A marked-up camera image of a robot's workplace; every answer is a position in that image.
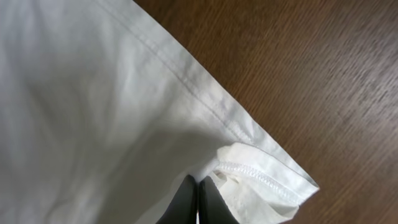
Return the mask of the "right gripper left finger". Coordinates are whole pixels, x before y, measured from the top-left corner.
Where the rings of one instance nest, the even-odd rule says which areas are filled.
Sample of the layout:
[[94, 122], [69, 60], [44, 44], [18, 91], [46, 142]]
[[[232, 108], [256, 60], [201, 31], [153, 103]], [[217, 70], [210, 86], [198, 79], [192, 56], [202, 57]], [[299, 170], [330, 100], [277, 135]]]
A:
[[187, 175], [156, 224], [196, 224], [197, 182]]

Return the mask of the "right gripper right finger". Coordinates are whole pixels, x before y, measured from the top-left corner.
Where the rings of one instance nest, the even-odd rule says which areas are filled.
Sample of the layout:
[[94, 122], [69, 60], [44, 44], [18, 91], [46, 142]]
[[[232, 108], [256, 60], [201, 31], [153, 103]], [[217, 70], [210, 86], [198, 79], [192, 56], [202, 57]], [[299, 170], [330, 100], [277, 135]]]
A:
[[239, 224], [210, 177], [199, 183], [198, 215], [199, 224]]

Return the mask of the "white t-shirt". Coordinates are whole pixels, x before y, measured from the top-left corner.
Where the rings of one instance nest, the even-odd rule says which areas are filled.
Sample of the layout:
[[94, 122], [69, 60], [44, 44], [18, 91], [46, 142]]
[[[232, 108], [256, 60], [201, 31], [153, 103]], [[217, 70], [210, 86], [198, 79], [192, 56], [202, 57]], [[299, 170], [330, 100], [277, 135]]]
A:
[[1, 2], [2, 223], [155, 223], [187, 175], [240, 223], [319, 189], [135, 2]]

